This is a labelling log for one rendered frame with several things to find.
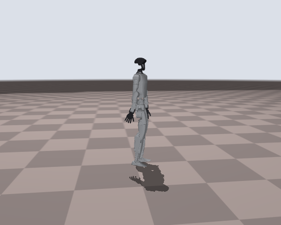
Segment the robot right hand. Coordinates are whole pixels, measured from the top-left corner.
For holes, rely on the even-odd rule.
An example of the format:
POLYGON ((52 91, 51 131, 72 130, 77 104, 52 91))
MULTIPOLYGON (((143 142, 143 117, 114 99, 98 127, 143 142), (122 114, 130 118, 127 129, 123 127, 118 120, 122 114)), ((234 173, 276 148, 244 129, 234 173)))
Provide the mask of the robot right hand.
MULTIPOLYGON (((134 110, 134 112, 135 112, 135 110, 134 110)), ((128 123, 129 123, 129 121, 130 121, 130 123, 131 123, 131 120, 133 119, 133 121, 134 121, 134 118, 133 118, 133 114, 134 114, 134 112, 130 112, 130 110, 129 110, 129 114, 126 116, 126 119, 125 119, 125 121, 127 122, 128 121, 128 123), (128 120, 129 119, 129 120, 128 120)))

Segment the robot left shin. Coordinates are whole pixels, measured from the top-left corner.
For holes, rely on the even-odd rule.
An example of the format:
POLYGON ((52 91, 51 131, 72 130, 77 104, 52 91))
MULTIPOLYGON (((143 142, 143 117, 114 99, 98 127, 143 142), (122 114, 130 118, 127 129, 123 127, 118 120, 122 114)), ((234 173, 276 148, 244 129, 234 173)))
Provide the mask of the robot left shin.
POLYGON ((145 136, 144 136, 144 139, 143 139, 143 146, 142 146, 142 151, 141 151, 141 154, 140 154, 140 159, 141 160, 143 159, 144 148, 145 148, 145 136))

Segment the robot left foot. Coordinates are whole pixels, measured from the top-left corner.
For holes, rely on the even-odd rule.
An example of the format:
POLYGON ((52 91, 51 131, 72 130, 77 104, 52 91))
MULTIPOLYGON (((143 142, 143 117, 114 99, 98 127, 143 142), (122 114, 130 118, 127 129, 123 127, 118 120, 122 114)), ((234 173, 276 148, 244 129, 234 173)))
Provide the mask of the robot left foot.
POLYGON ((151 161, 151 160, 150 160, 150 159, 145 159, 145 158, 143 158, 142 160, 139 159, 139 161, 140 161, 140 162, 147 162, 147 161, 151 161))

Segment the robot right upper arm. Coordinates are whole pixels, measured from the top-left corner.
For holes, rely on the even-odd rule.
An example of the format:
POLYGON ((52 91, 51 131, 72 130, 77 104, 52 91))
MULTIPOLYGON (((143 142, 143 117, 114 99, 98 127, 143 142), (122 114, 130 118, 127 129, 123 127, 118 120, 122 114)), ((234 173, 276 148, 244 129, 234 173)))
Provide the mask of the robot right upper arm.
MULTIPOLYGON (((138 87, 139 87, 139 81, 141 80, 141 77, 140 77, 140 75, 134 75, 133 76, 133 93, 136 91, 136 92, 138 92, 137 91, 137 89, 138 89, 138 87)), ((138 96, 137 97, 139 97, 140 96, 140 93, 138 92, 138 96)))

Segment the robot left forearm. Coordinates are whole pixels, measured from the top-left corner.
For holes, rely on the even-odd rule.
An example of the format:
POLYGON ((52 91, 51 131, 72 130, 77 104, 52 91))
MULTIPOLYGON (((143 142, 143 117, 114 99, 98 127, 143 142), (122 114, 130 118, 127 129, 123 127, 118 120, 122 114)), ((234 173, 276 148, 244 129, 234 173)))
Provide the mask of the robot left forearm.
POLYGON ((145 108, 147 108, 148 107, 148 95, 143 99, 144 99, 145 108))

